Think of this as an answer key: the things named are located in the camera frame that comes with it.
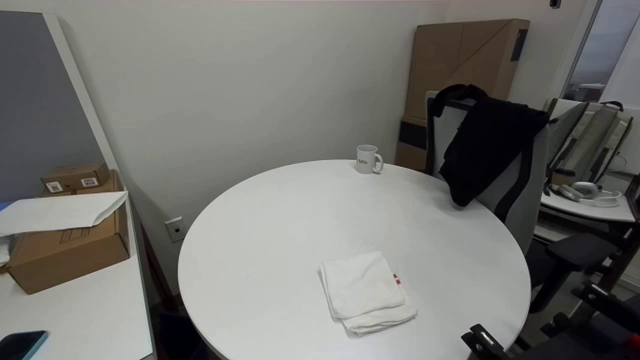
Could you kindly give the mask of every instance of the cardboard box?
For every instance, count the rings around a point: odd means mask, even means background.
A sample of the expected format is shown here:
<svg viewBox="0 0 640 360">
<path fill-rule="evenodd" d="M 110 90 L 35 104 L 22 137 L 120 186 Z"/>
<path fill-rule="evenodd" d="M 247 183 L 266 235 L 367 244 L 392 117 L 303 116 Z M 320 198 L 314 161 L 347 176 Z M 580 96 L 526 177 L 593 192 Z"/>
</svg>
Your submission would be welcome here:
<svg viewBox="0 0 640 360">
<path fill-rule="evenodd" d="M 396 165 L 418 171 L 426 169 L 427 120 L 402 117 L 396 149 Z"/>
<path fill-rule="evenodd" d="M 42 183 L 50 193 L 67 192 L 102 186 L 109 180 L 107 164 L 92 163 L 68 167 L 56 167 L 42 177 Z"/>
<path fill-rule="evenodd" d="M 43 196 L 122 191 L 115 170 L 98 188 Z M 18 240 L 7 268 L 27 294 L 51 288 L 129 258 L 127 212 L 122 204 L 93 227 L 24 233 Z"/>
<path fill-rule="evenodd" d="M 474 84 L 506 99 L 528 29 L 529 21 L 520 19 L 418 26 L 404 114 L 426 119 L 425 93 L 453 84 Z"/>
</svg>

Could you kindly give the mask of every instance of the black chair armrest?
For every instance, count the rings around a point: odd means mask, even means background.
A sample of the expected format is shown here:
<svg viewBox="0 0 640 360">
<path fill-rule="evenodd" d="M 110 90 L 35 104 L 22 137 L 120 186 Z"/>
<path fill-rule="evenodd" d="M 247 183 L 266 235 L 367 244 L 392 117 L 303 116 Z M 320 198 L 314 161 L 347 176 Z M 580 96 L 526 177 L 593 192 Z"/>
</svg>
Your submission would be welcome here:
<svg viewBox="0 0 640 360">
<path fill-rule="evenodd" d="M 571 271 L 583 271 L 615 253 L 615 245 L 592 234 L 576 234 L 550 244 L 545 253 Z"/>
</svg>

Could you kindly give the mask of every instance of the label sticker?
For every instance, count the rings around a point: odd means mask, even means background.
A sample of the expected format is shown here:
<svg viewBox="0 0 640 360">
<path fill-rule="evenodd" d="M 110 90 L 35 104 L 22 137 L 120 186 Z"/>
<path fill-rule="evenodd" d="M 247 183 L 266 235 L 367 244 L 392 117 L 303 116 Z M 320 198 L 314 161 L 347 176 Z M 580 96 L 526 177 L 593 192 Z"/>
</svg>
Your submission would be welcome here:
<svg viewBox="0 0 640 360">
<path fill-rule="evenodd" d="M 91 186 L 98 186 L 98 179 L 96 179 L 95 177 L 82 179 L 81 181 L 82 181 L 82 186 L 84 186 L 85 188 L 88 188 Z"/>
<path fill-rule="evenodd" d="M 62 186 L 60 186 L 60 183 L 57 181 L 47 183 L 47 188 L 49 189 L 49 192 L 52 193 L 59 193 L 62 191 Z"/>
</svg>

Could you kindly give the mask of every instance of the wall outlet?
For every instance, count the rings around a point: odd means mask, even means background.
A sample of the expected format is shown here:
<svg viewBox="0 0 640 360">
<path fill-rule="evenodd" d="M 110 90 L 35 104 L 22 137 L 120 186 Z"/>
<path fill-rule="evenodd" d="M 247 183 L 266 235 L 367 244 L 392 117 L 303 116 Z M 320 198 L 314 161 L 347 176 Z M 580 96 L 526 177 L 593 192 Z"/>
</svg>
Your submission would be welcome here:
<svg viewBox="0 0 640 360">
<path fill-rule="evenodd" d="M 171 238 L 172 243 L 180 241 L 187 236 L 187 227 L 184 225 L 182 217 L 167 220 L 164 222 L 164 226 L 166 227 L 167 232 L 169 232 L 169 237 Z"/>
</svg>

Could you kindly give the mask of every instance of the phone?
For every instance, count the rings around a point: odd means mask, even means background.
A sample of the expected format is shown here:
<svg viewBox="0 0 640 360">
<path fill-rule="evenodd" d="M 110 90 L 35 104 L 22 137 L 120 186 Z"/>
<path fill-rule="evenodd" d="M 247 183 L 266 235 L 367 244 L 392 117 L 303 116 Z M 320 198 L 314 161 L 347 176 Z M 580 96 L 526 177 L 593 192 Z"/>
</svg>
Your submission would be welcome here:
<svg viewBox="0 0 640 360">
<path fill-rule="evenodd" d="M 47 339 L 49 333 L 44 330 L 16 332 L 0 340 L 0 359 L 28 360 Z"/>
</svg>

